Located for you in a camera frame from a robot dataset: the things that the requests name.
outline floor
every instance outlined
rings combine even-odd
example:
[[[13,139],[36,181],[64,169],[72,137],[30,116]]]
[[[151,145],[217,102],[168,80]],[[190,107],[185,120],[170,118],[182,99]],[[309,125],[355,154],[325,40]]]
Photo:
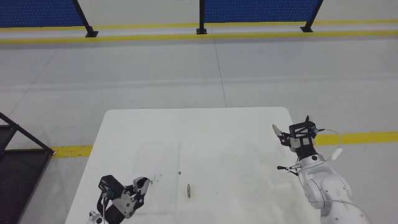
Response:
[[[125,108],[284,106],[339,133],[397,131],[397,54],[387,37],[2,45],[0,111],[49,146],[93,144]],[[346,146],[333,162],[373,223],[398,219],[396,152]],[[52,159],[21,223],[64,223],[86,162]]]

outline cable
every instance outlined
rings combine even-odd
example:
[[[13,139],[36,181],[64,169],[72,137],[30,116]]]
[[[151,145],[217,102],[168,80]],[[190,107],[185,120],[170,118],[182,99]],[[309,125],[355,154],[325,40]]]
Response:
[[[284,167],[284,166],[277,166],[276,169],[278,169],[278,170],[284,169],[284,170],[287,170],[288,172],[294,174],[297,177],[299,176],[299,173],[293,172],[293,171],[289,170],[287,167]]]
[[[105,223],[105,197],[102,196],[102,199],[103,199],[103,204],[102,204],[102,206],[103,206],[102,217],[104,218],[104,223]]]

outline yellow line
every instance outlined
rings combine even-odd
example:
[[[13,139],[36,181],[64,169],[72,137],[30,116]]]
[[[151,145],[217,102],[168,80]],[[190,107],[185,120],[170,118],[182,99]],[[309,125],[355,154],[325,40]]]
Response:
[[[398,132],[385,133],[347,133],[341,135],[342,144],[369,144],[379,142],[398,142]],[[337,135],[318,135],[315,139],[317,146],[337,145]]]
[[[246,39],[246,38],[288,38],[288,37],[347,37],[398,35],[398,30],[328,31],[328,32],[265,32],[265,33],[224,33],[224,34],[167,34],[167,35],[119,35],[107,37],[62,37],[37,39],[0,39],[0,44],[54,44],[66,42],[110,42],[128,40],[175,40],[175,39]]]
[[[56,152],[52,158],[89,157],[93,146],[59,146],[51,149]]]
[[[398,132],[347,133],[342,134],[341,139],[344,145],[398,142]],[[317,146],[332,146],[337,145],[339,140],[337,135],[318,135],[315,142]],[[53,147],[57,153],[52,158],[88,157],[92,148],[93,145]]]
[[[208,23],[206,27],[232,27],[232,26],[292,26],[304,25],[305,22],[225,22],[225,23]],[[315,21],[315,25],[323,24],[398,24],[398,19],[389,20],[357,20],[357,21]],[[94,29],[143,29],[143,28],[181,28],[181,27],[198,27],[199,23],[182,23],[182,24],[136,24],[121,26],[93,26]],[[83,26],[71,27],[16,27],[16,28],[0,28],[0,32],[18,32],[18,31],[46,31],[46,30],[85,30]]]

